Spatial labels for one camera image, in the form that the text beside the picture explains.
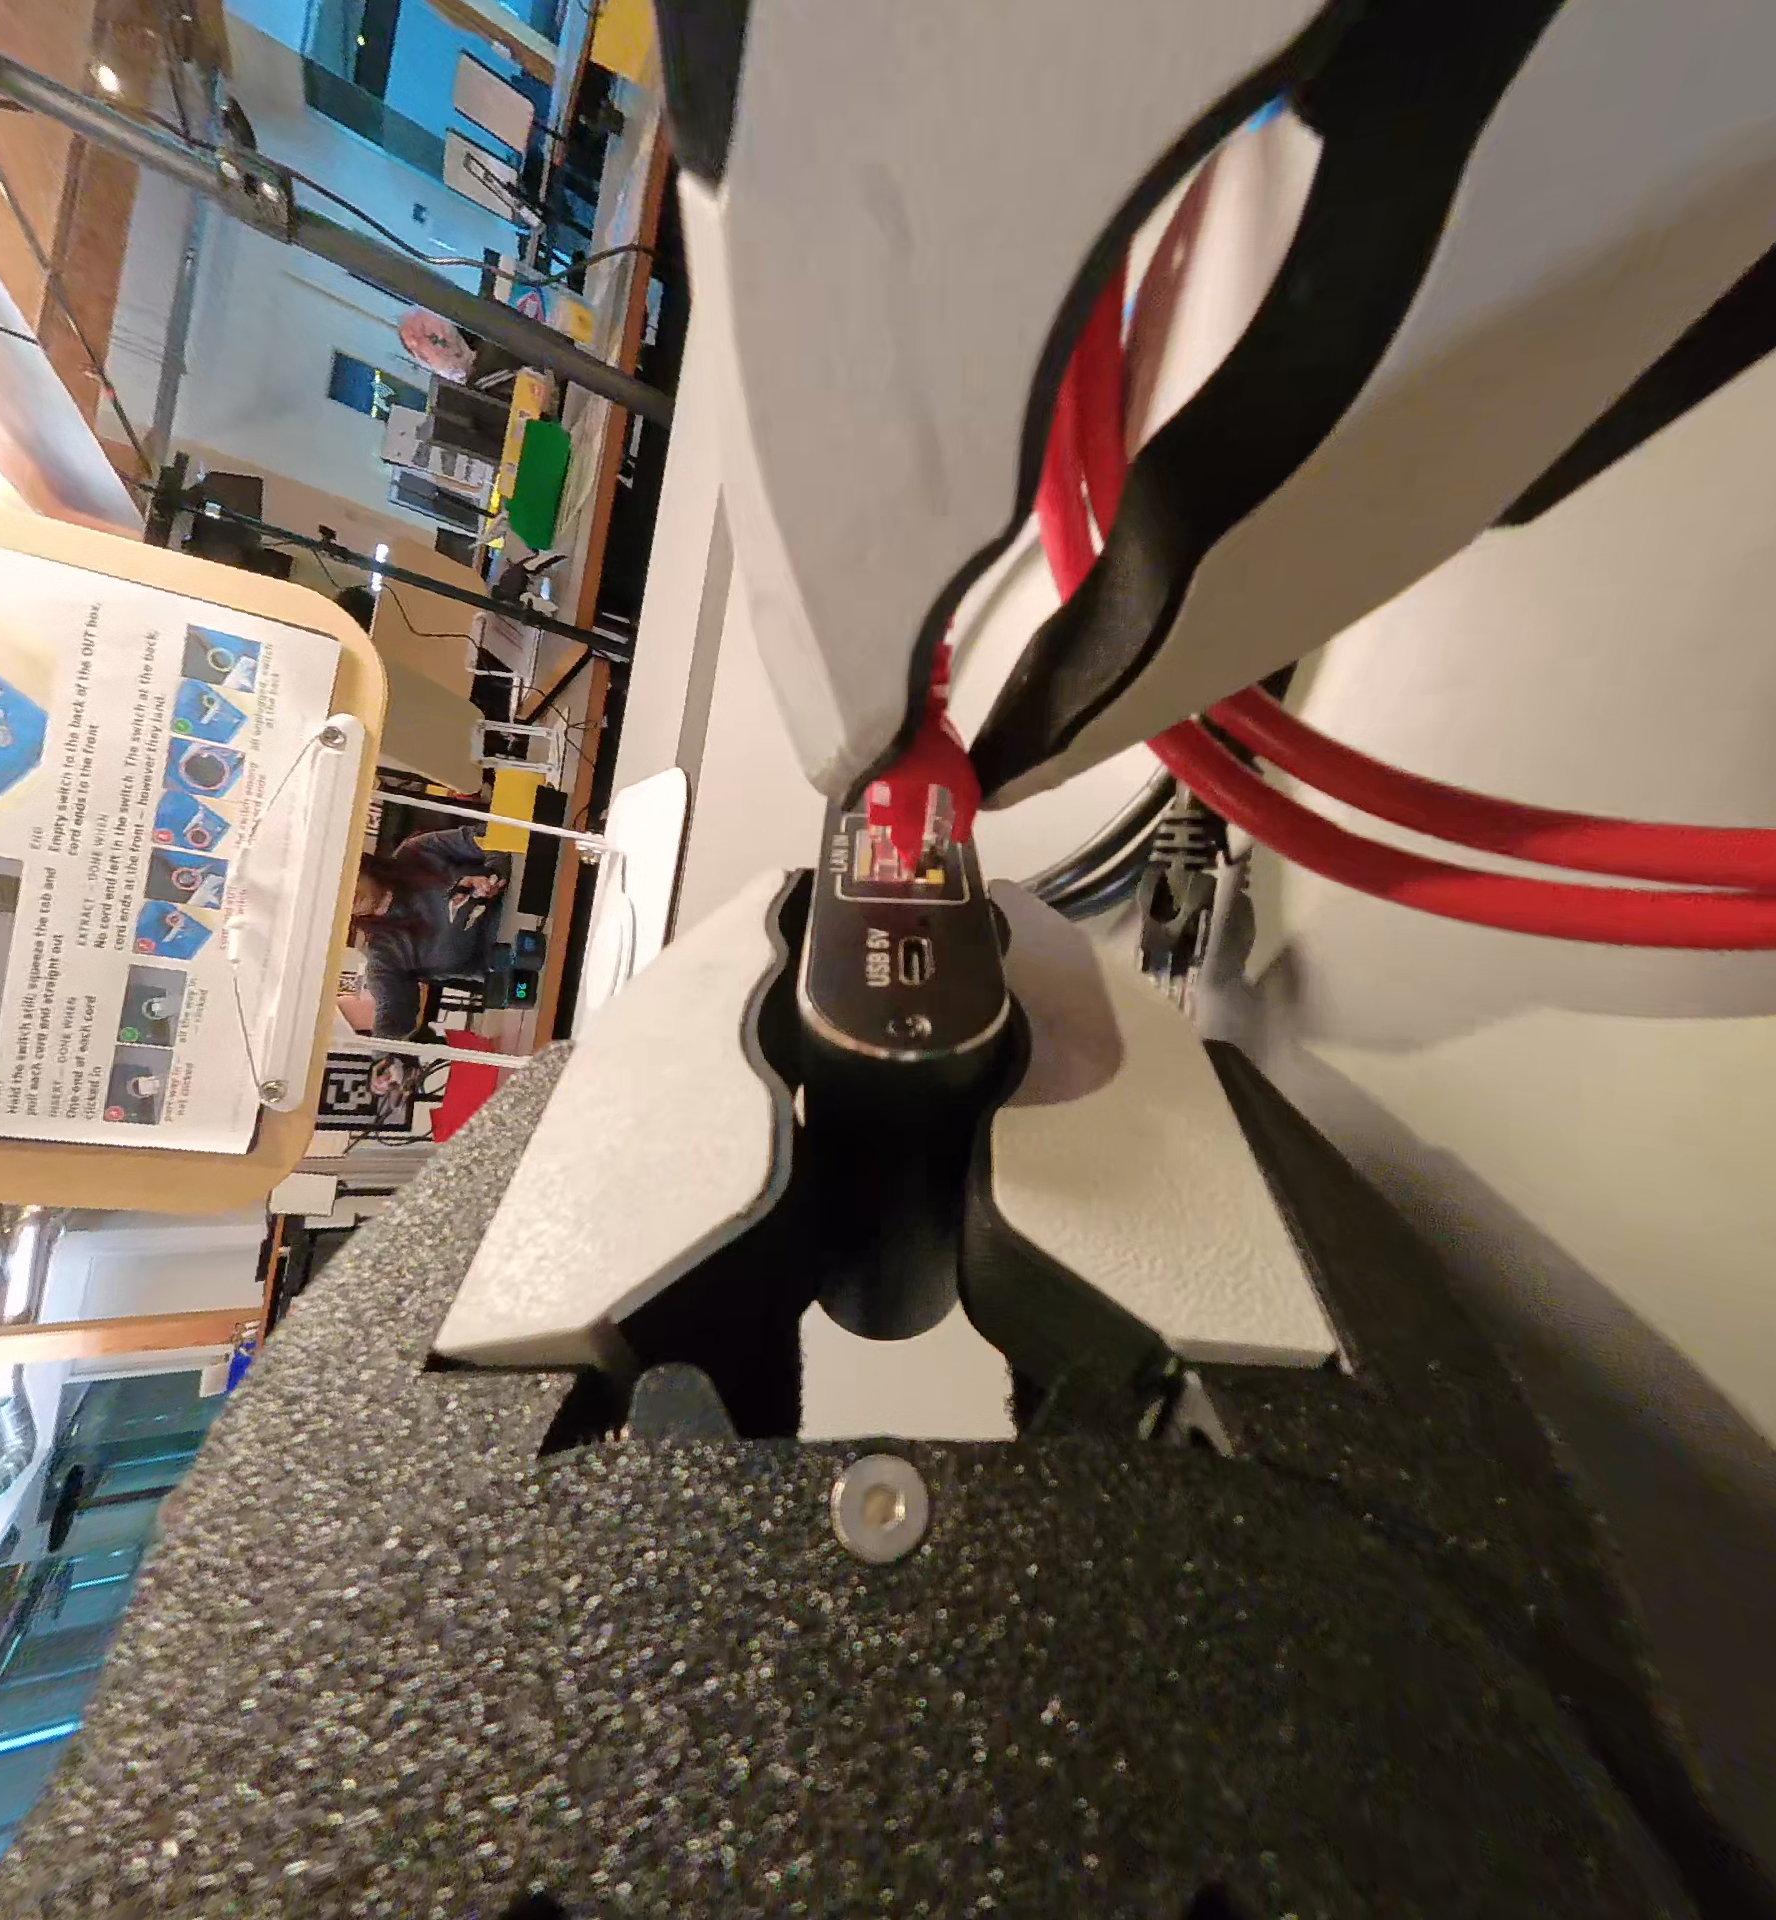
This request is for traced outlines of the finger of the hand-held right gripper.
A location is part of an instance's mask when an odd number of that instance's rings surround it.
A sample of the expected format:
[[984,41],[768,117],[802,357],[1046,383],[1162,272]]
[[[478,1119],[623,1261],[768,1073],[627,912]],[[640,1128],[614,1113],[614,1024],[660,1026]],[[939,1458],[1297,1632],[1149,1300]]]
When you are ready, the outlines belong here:
[[721,496],[803,769],[918,726],[1015,539],[1084,314],[1153,202],[1343,5],[671,5],[669,138]]
[[1776,5],[1360,5],[1283,262],[974,742],[1015,804],[1488,533],[1776,247]]

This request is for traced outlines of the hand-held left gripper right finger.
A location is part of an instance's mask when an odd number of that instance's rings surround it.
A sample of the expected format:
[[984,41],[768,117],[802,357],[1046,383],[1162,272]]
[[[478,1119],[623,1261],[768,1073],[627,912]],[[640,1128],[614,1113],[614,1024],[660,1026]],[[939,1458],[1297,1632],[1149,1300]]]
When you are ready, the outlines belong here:
[[972,1324],[1015,1365],[1327,1363],[1330,1317],[1188,1020],[1019,885],[992,905],[1023,1058],[972,1167]]

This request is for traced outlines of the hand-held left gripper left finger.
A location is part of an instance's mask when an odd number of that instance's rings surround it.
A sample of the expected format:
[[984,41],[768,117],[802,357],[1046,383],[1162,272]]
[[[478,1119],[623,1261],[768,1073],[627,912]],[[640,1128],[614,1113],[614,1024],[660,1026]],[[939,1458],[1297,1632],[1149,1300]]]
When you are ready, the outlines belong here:
[[793,1106],[759,1043],[803,869],[766,869],[674,937],[571,1043],[432,1357],[629,1373],[621,1327],[756,1227]]

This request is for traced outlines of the black network switch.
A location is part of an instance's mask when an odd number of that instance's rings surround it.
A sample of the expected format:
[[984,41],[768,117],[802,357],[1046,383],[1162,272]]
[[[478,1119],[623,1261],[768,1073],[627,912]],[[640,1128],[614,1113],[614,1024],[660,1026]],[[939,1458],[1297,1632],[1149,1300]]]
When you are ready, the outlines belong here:
[[914,1339],[957,1300],[972,1140],[1011,1042],[972,844],[902,858],[863,809],[830,802],[795,1017],[817,1303],[855,1337]]

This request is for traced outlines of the red storage bin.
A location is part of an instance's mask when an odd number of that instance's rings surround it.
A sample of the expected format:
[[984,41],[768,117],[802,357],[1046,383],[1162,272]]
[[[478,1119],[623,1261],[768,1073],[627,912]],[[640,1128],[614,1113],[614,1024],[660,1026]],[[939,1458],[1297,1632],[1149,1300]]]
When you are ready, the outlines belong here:
[[[466,1052],[486,1057],[488,1060],[496,1058],[496,1047],[490,1040],[464,1030],[450,1030],[443,1034],[441,1043],[456,1054]],[[430,1138],[436,1144],[446,1144],[496,1093],[498,1080],[501,1069],[492,1065],[466,1066],[448,1062],[443,1086],[433,1103],[430,1119]]]

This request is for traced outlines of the black white marker tag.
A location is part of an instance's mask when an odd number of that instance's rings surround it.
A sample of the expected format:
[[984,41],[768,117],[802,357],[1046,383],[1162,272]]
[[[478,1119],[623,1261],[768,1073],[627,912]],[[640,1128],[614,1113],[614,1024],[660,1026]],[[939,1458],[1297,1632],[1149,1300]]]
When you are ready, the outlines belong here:
[[403,1052],[333,1051],[315,1100],[320,1153],[411,1147],[432,1138],[430,1080],[438,1066]]

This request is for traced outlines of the white rounded board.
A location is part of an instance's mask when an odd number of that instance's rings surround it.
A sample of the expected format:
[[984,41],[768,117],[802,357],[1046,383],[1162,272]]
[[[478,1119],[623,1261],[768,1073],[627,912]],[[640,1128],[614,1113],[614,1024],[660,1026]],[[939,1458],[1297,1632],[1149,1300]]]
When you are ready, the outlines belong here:
[[572,1034],[660,953],[684,869],[688,813],[689,780],[678,766],[616,793],[600,830]]

